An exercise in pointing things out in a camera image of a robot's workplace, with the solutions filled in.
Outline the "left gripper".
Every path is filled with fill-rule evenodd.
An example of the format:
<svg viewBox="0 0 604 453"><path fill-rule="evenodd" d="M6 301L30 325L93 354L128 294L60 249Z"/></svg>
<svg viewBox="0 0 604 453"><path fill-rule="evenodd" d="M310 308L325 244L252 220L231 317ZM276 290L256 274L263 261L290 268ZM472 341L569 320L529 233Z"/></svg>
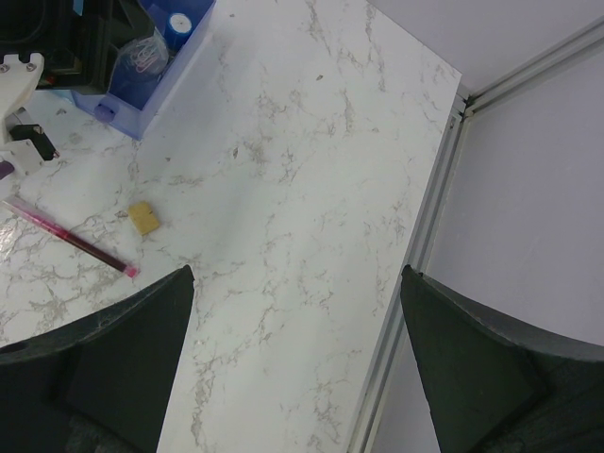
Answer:
<svg viewBox="0 0 604 453"><path fill-rule="evenodd" d="M107 92L122 49L154 30L139 1L3 1L1 79L36 73L39 90Z"/></svg>

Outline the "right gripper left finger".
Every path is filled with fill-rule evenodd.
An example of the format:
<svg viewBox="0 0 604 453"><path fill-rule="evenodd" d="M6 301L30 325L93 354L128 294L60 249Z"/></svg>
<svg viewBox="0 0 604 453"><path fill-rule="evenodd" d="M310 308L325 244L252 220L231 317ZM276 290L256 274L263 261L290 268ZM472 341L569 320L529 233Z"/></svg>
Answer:
<svg viewBox="0 0 604 453"><path fill-rule="evenodd" d="M184 266L1 349L4 452L154 452L193 306Z"/></svg>

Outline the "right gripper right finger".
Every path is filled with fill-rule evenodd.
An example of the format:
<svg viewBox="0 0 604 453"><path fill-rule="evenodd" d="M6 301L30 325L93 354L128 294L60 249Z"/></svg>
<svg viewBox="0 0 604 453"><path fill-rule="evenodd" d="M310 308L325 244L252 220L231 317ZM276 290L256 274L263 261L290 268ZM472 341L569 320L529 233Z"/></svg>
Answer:
<svg viewBox="0 0 604 453"><path fill-rule="evenodd" d="M409 265L400 296L441 451L602 451L602 346L482 305Z"/></svg>

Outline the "clear jar of paper clips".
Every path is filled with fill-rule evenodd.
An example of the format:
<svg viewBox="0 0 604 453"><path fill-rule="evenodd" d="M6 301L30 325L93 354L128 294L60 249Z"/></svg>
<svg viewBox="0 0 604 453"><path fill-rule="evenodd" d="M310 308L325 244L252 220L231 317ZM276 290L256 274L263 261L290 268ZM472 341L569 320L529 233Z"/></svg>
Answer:
<svg viewBox="0 0 604 453"><path fill-rule="evenodd" d="M117 68L128 79L139 81L159 76L169 61L162 37L149 37L129 43L118 58Z"/></svg>

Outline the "yellow eraser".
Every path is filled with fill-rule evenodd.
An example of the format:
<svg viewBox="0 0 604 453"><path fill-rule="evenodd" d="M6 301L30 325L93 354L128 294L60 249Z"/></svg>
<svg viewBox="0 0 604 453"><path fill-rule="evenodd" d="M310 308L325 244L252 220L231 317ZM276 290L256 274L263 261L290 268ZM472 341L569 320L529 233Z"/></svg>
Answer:
<svg viewBox="0 0 604 453"><path fill-rule="evenodd" d="M160 226L159 219L155 215L151 205L141 201L130 205L127 214L134 227L142 235L157 230Z"/></svg>

